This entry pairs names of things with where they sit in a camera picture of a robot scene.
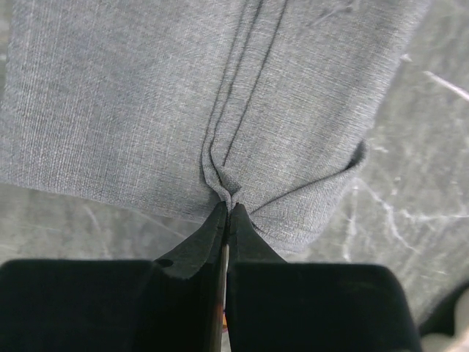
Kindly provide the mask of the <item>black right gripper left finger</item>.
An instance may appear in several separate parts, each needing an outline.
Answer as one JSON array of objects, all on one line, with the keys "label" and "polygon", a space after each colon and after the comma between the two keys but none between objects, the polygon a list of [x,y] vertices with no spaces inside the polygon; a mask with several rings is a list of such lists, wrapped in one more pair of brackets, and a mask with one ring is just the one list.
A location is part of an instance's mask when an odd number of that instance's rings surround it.
[{"label": "black right gripper left finger", "polygon": [[227,206],[218,203],[202,226],[155,260],[158,331],[177,351],[220,351],[226,292]]}]

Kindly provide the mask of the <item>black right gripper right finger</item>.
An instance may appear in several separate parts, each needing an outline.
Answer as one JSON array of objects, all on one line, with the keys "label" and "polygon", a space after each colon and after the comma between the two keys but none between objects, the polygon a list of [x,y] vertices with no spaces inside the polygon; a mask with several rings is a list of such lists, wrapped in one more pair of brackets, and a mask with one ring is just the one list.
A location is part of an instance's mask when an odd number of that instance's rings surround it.
[{"label": "black right gripper right finger", "polygon": [[226,276],[226,320],[232,351],[271,351],[276,313],[268,294],[274,268],[286,264],[256,232],[245,206],[237,203],[229,216],[229,259]]}]

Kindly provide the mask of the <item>grey cloth napkin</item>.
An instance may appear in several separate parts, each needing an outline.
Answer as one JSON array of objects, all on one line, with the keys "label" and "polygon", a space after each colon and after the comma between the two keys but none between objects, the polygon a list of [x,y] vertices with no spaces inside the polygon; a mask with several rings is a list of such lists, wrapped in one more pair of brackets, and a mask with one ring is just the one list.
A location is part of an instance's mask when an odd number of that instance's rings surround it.
[{"label": "grey cloth napkin", "polygon": [[428,1],[14,1],[1,181],[203,221],[325,229]]}]

